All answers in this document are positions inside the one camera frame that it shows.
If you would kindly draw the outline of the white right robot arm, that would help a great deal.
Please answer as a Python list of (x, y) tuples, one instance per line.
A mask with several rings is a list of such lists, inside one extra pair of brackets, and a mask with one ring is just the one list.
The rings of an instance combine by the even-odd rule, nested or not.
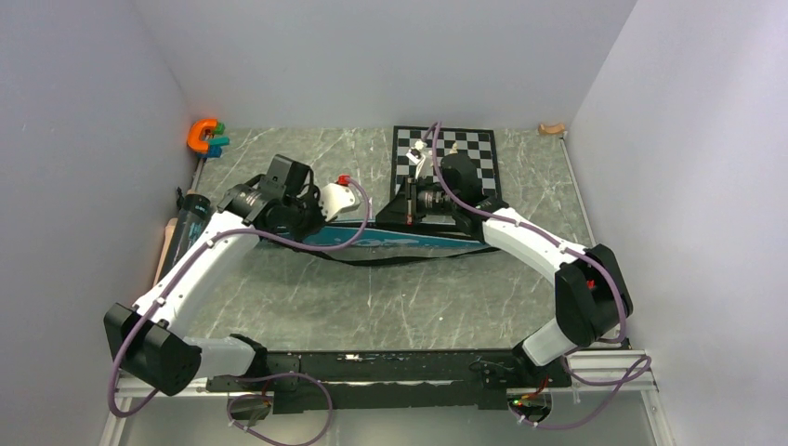
[(415, 226), (426, 216), (450, 216), (470, 238), (503, 251), (539, 272), (554, 289), (555, 315), (514, 349), (512, 373), (524, 386), (544, 378), (559, 357), (606, 342), (623, 330), (633, 304), (615, 254), (559, 238), (531, 223), (503, 200), (484, 194), (477, 169), (463, 153), (443, 156), (433, 180), (421, 171), (430, 152), (412, 148), (415, 173), (404, 177), (394, 198), (376, 215), (380, 225)]

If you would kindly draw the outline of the black shuttlecock tube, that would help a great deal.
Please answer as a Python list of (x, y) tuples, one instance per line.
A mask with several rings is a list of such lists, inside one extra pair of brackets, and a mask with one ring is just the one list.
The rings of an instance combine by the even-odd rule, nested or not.
[(169, 271), (197, 242), (212, 214), (210, 200), (196, 192), (180, 195), (177, 205), (177, 220), (165, 253), (163, 273)]

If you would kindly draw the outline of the blue racket bag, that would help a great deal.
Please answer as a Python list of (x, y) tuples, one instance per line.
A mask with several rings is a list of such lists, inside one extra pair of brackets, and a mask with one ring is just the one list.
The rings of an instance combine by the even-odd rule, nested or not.
[(403, 226), (379, 225), (371, 221), (359, 239), (349, 248), (337, 252), (304, 250), (263, 236), (259, 240), (296, 253), (359, 268), (394, 267), (498, 251), (464, 234), (448, 222), (421, 222)]

